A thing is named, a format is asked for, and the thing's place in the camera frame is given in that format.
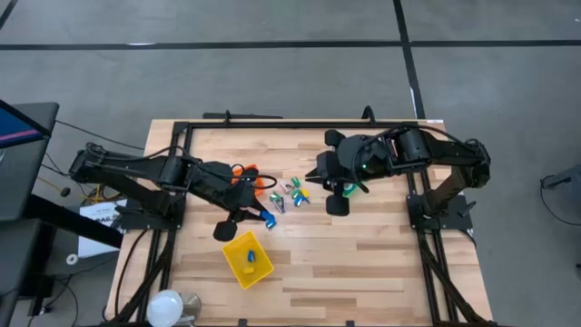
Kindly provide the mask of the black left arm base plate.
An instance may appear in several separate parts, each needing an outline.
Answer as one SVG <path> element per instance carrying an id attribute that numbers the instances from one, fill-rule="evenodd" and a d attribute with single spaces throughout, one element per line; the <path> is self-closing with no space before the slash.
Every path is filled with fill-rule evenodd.
<path id="1" fill-rule="evenodd" d="M 169 231 L 182 227 L 185 208 L 185 197 L 171 199 L 169 209 L 164 213 L 145 209 L 134 199 L 129 199 L 126 206 L 116 206 L 115 211 L 119 213 L 119 224 L 124 230 Z"/>

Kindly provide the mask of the yellow plastic basket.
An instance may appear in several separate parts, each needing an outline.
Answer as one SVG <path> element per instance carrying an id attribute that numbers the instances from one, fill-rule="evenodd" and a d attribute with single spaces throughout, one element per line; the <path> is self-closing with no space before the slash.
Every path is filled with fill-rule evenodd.
<path id="1" fill-rule="evenodd" d="M 255 252 L 256 261 L 254 263 L 247 261 L 249 250 Z M 224 245 L 222 253 L 243 290 L 250 288 L 274 271 L 274 266 L 269 256 L 262 248 L 253 231 L 248 231 Z M 243 269 L 247 267 L 253 267 L 255 269 L 254 273 L 244 274 Z"/>

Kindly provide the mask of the orange plastic basket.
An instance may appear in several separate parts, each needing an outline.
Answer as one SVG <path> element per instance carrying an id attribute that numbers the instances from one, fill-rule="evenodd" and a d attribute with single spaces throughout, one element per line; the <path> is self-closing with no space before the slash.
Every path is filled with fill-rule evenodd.
<path id="1" fill-rule="evenodd" d="M 258 175 L 259 169 L 256 164 L 249 164 L 249 165 L 241 165 L 236 163 L 232 166 L 232 173 L 234 175 Z M 261 196 L 264 193 L 264 181 L 260 177 L 252 177 L 250 179 L 250 183 L 252 188 L 254 189 L 256 196 Z"/>

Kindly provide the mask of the white round lamp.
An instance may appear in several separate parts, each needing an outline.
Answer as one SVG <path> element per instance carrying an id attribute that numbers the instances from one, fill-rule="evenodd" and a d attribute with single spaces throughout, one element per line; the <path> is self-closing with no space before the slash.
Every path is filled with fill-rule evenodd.
<path id="1" fill-rule="evenodd" d="M 182 317 L 183 302 L 179 293 L 164 290 L 155 294 L 146 308 L 146 318 L 152 327 L 173 327 Z"/>

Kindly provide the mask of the black diagonal bar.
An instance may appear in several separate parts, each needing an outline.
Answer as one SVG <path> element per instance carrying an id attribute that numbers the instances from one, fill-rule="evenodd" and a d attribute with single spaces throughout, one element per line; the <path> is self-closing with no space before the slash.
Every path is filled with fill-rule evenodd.
<path id="1" fill-rule="evenodd" d="M 40 219 L 59 229 L 117 249 L 122 245 L 123 234 L 118 230 L 34 194 L 28 197 L 23 217 Z"/>

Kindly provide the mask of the blue screen monitor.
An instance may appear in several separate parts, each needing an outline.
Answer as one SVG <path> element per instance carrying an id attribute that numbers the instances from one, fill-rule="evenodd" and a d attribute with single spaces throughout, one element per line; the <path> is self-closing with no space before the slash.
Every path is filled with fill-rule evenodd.
<path id="1" fill-rule="evenodd" d="M 52 132 L 0 100 L 0 149 L 50 138 Z"/>

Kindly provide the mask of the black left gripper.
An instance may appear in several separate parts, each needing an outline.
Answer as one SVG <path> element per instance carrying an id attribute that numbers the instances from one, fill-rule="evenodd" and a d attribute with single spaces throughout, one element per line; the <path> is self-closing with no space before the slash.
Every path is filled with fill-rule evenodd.
<path id="1" fill-rule="evenodd" d="M 250 179 L 256 175 L 234 175 L 226 163 L 199 163 L 192 173 L 192 194 L 222 208 L 228 217 L 216 223 L 213 238 L 220 242 L 231 241 L 237 233 L 237 223 L 265 222 L 261 217 L 266 209 L 257 209 L 258 200 Z"/>

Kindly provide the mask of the black aluminium table frame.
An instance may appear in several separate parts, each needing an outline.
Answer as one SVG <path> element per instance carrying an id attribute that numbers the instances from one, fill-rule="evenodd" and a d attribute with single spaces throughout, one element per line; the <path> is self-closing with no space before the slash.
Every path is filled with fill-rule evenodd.
<path id="1" fill-rule="evenodd" d="M 173 121 L 155 120 L 145 150 L 188 144 L 206 161 L 255 164 L 288 180 L 315 167 L 317 154 L 326 148 L 327 130 L 378 134 L 386 127 L 386 121 L 367 120 L 211 120 L 196 121 L 191 131 L 177 135 Z M 371 182 L 368 193 L 351 197 L 346 217 L 328 215 L 325 190 L 308 183 L 309 201 L 279 215 L 274 228 L 257 222 L 239 226 L 240 233 L 255 234 L 274 267 L 248 289 L 240 287 L 222 244 L 212 237 L 224 211 L 189 197 L 169 286 L 201 297 L 201 326 L 428 326 L 447 317 L 447 299 L 440 282 L 424 273 L 406 199 L 411 192 L 438 186 L 449 173 L 448 167 L 436 165 L 413 179 Z"/>

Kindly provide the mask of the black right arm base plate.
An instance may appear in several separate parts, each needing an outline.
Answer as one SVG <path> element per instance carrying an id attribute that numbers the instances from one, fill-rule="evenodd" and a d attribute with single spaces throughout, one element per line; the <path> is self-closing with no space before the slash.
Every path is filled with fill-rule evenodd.
<path id="1" fill-rule="evenodd" d="M 438 213 L 427 214 L 422 195 L 411 195 L 406 200 L 410 225 L 420 230 L 469 230 L 473 228 L 470 210 L 476 202 L 468 203 L 464 195 L 457 195 Z"/>

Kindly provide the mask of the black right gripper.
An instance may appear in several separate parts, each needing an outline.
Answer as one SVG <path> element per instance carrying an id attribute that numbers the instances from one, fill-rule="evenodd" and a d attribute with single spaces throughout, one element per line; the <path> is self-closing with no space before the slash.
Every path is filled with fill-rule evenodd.
<path id="1" fill-rule="evenodd" d="M 330 215 L 347 216 L 350 213 L 350 200 L 343 196 L 343 185 L 355 183 L 364 189 L 358 175 L 359 151 L 364 142 L 363 134 L 346 136 L 338 130 L 328 130 L 324 142 L 331 151 L 317 156 L 317 167 L 305 174 L 306 180 L 321 180 L 322 187 L 331 191 L 326 199 L 326 211 Z"/>

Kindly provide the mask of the silver metal disc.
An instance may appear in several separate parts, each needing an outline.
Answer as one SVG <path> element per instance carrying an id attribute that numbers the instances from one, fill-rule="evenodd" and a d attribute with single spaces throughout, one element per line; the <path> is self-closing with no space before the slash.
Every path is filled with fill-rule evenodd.
<path id="1" fill-rule="evenodd" d="M 182 298 L 182 315 L 177 325 L 193 327 L 196 320 L 200 317 L 202 302 L 200 297 L 193 292 L 181 293 Z"/>

